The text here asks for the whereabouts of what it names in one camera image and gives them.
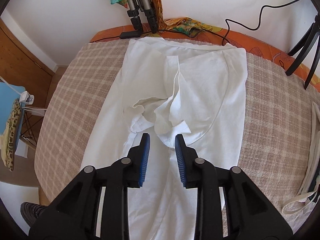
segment black cable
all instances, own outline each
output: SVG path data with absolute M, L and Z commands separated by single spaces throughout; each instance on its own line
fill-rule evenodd
M 103 38 L 103 39 L 96 40 L 96 41 L 90 41 L 89 43 L 94 43 L 94 42 L 97 42 L 97 41 L 102 41 L 102 40 L 106 40 L 106 39 L 113 39 L 113 38 L 118 38 L 118 37 L 120 37 L 120 35 L 114 36 L 114 37 L 107 37 L 107 38 Z
M 160 32 L 169 32 L 169 33 L 181 33 L 181 34 L 186 35 L 187 37 L 192 38 L 192 39 L 195 38 L 200 32 L 209 32 L 209 33 L 212 33 L 212 34 L 214 34 L 214 35 L 222 38 L 223 40 L 226 40 L 228 43 L 230 43 L 230 42 L 228 41 L 228 39 L 226 39 L 225 37 L 223 37 L 223 36 L 221 36 L 221 35 L 219 35 L 219 34 L 217 34 L 217 33 L 214 33 L 214 32 L 212 32 L 212 31 L 206 30 L 206 29 L 201 29 L 201 30 L 198 29 L 198 31 L 197 31 L 196 34 L 194 34 L 194 35 L 189 35 L 189 34 L 186 34 L 186 33 L 183 33 L 183 32 L 178 32 L 178 31 L 174 31 L 174 30 L 162 30 L 162 29 L 158 29 L 157 31 L 160 31 Z M 141 33 L 141 35 L 142 35 L 142 34 L 148 34 L 148 33 L 151 33 L 151 32 L 152 32 L 152 31 L 144 32 L 144 33 Z M 98 42 L 98 41 L 102 41 L 102 40 L 106 40 L 106 39 L 118 38 L 119 36 L 107 37 L 107 38 L 99 39 L 99 40 L 96 40 L 96 41 L 91 41 L 90 43 L 94 43 L 94 42 Z
M 224 35 L 221 44 L 223 45 L 223 42 L 224 42 L 225 40 L 227 41 L 226 37 L 228 36 L 228 34 L 229 34 L 229 32 L 230 32 L 230 25 L 229 25 L 228 21 L 229 21 L 229 22 L 236 23 L 236 24 L 239 24 L 239 25 L 241 25 L 242 27 L 244 27 L 244 28 L 246 28 L 246 29 L 248 29 L 248 30 L 250 30 L 250 31 L 256 31 L 256 30 L 258 30 L 258 29 L 260 28 L 260 25 L 261 25 L 261 15 L 262 15 L 262 11 L 263 11 L 263 9 L 264 9 L 265 7 L 269 7 L 269 8 L 282 8 L 282 7 L 291 5 L 291 4 L 293 4 L 293 3 L 295 3 L 295 2 L 298 2 L 298 1 L 300 1 L 300 0 L 294 0 L 294 1 L 292 1 L 292 2 L 286 3 L 286 4 L 284 4 L 284 5 L 279 5 L 279 6 L 271 6 L 271 5 L 264 5 L 264 6 L 262 6 L 262 7 L 261 7 L 261 10 L 260 10 L 260 15 L 259 15 L 259 24 L 258 24 L 258 27 L 254 28 L 254 29 L 249 28 L 249 27 L 245 26 L 244 24 L 242 24 L 242 23 L 240 23 L 240 22 L 236 22 L 236 21 L 231 20 L 231 19 L 226 19 L 225 21 L 226 21 L 226 23 L 227 23 L 227 25 L 228 25 L 228 31 L 227 31 L 226 35 Z

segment silver tripod leg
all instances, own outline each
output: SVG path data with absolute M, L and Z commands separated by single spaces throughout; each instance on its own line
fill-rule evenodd
M 137 5 L 136 0 L 127 0 L 127 3 L 130 9 L 127 11 L 127 14 L 129 17 L 132 17 L 130 20 L 135 31 L 122 33 L 120 35 L 121 39 L 137 38 L 143 33 L 143 27 L 139 17 L 139 6 Z
M 156 20 L 156 13 L 155 10 L 151 6 L 150 0 L 141 0 L 143 12 L 147 17 L 150 29 L 153 33 L 157 32 L 158 29 L 158 23 Z

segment black tripod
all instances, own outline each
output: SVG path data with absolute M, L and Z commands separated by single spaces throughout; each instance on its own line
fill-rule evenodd
M 288 68 L 288 70 L 285 72 L 287 76 L 290 76 L 293 74 L 293 72 L 299 67 L 299 65 L 302 63 L 302 61 L 305 59 L 305 57 L 310 52 L 311 48 L 315 44 L 317 38 L 320 35 L 320 16 L 317 15 L 315 18 L 315 22 L 311 25 L 307 33 L 302 37 L 302 39 L 298 42 L 296 46 L 288 53 L 289 56 L 293 56 L 296 54 L 300 49 L 300 53 L 298 54 L 295 61 L 292 63 L 292 65 Z M 312 66 L 310 68 L 310 72 L 308 74 L 308 77 L 304 83 L 304 89 L 307 89 L 311 78 L 313 74 L 316 71 L 317 65 L 319 63 L 320 59 L 320 41 L 318 41 L 318 46 L 316 50 L 316 55 L 313 60 Z

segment white t-shirt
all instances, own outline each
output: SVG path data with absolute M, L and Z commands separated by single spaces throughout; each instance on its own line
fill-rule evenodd
M 139 144 L 143 132 L 150 134 L 145 182 L 128 189 L 131 240 L 194 238 L 197 190 L 180 181 L 174 139 L 182 133 L 199 157 L 225 169 L 236 166 L 246 78 L 246 52 L 230 44 L 130 40 L 81 169 L 110 166 Z

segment blue chair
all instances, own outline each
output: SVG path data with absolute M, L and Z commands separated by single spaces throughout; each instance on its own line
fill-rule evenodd
M 20 93 L 26 91 L 24 87 L 18 87 L 13 85 L 12 87 Z M 0 102 L 0 134 L 3 134 L 5 130 L 5 124 L 10 116 L 13 102 L 15 101 L 15 99 L 19 99 L 19 98 L 20 98 L 20 95 L 17 92 L 13 91 L 5 83 L 0 82 L 0 100 L 1 100 Z M 21 132 L 23 115 L 24 115 L 24 109 L 22 109 L 22 117 L 21 117 L 21 121 L 17 131 L 18 135 L 20 135 L 20 132 Z M 20 136 L 17 136 L 16 144 L 14 147 L 15 149 L 17 148 L 19 137 Z

